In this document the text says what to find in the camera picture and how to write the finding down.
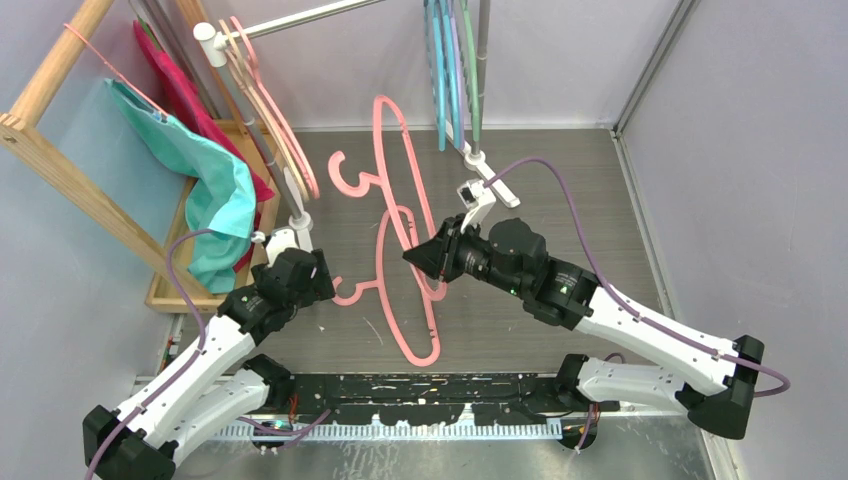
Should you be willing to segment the green wire hanger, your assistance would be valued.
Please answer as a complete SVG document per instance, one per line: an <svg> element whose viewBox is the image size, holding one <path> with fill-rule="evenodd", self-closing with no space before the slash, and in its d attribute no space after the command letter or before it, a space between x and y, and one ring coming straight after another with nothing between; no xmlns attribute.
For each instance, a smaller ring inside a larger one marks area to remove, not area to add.
<svg viewBox="0 0 848 480"><path fill-rule="evenodd" d="M471 20L468 2L466 0L459 1L459 7L463 21L464 31L464 54L461 57L461 62L464 67L464 79L466 87L467 101L469 105L469 113L471 115L470 125L472 129L472 141L477 143L480 140L481 133L481 113L480 113L480 97L478 84L477 70L477 52L474 39L473 23Z"/></svg>

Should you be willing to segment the light blue wire hanger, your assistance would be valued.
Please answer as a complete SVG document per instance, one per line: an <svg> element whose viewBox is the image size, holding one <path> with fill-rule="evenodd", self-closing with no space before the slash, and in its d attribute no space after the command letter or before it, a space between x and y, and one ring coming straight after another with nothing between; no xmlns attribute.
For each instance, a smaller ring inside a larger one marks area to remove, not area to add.
<svg viewBox="0 0 848 480"><path fill-rule="evenodd" d="M438 17L441 21L442 51L445 60L444 78L448 87L452 143L457 149L464 145L464 133L460 130L463 121L460 99L459 40L456 19L450 1L437 1Z"/></svg>

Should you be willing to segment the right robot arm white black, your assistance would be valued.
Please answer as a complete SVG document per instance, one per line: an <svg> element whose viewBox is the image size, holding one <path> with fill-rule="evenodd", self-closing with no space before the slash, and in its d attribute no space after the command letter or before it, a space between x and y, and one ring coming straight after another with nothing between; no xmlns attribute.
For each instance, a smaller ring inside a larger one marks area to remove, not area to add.
<svg viewBox="0 0 848 480"><path fill-rule="evenodd" d="M602 286L595 273L551 256L544 237L518 218L496 223L487 238L479 227L463 228L463 220L446 219L404 259L442 283L467 274L516 296L536 320L606 339L647 359L634 365L567 355L553 382L562 407L648 405L683 413L712 434L744 438L764 354L761 341L703 334Z"/></svg>

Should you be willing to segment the purple wire hanger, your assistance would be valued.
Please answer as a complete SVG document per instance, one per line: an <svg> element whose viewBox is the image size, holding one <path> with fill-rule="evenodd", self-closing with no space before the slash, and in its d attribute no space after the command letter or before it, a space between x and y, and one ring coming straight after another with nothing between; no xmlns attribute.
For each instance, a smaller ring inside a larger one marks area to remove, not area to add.
<svg viewBox="0 0 848 480"><path fill-rule="evenodd" d="M460 39L458 35L458 26L453 1L446 1L443 10L447 12L450 23L450 46L453 51L451 54L451 57L453 58L451 77L455 84L455 99L457 104L456 113L453 115L452 123L454 127L454 146L461 148L464 146L465 142L464 122L466 116L466 100L464 99L464 75L461 65Z"/></svg>

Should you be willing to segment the pink plastic hanger large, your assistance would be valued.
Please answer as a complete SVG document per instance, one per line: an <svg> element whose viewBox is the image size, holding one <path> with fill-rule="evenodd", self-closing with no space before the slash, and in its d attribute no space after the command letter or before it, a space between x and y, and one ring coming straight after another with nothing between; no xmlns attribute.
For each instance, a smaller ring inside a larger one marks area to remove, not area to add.
<svg viewBox="0 0 848 480"><path fill-rule="evenodd" d="M416 284L418 285L431 345L431 351L426 357L417 356L408 344L400 328L400 324L398 323L393 311L388 292L388 283L385 274L385 244L392 213L399 213L402 217L401 233L398 234L398 240L400 243L402 243L403 240L407 240L411 241L411 246L418 245L417 226L415 224L412 211L405 206L400 206L397 209L386 209L378 224L378 231L376 235L375 278L373 280L356 283L354 285L353 293L350 296L342 297L338 294L333 299L333 302L336 305L348 307L356 304L366 291L375 290L377 292L378 300L387 326L406 361L415 367L427 367L434 364L441 354L441 340L433 304L444 299L447 293L447 287L445 285L441 285L439 287L432 288L428 284L428 281L423 279L423 275L420 272L418 272L414 267L411 268Z"/></svg>

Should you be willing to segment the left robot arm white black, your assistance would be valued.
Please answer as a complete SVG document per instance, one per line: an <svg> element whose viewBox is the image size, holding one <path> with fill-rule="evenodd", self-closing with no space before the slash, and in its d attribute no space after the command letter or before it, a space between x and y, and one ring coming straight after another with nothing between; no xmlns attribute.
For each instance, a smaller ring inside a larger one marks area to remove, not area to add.
<svg viewBox="0 0 848 480"><path fill-rule="evenodd" d="M238 417L285 409L290 372L252 351L303 308L335 296L320 249L289 247L252 270L195 341L145 387L113 409L83 420L86 478L170 479L180 464Z"/></svg>

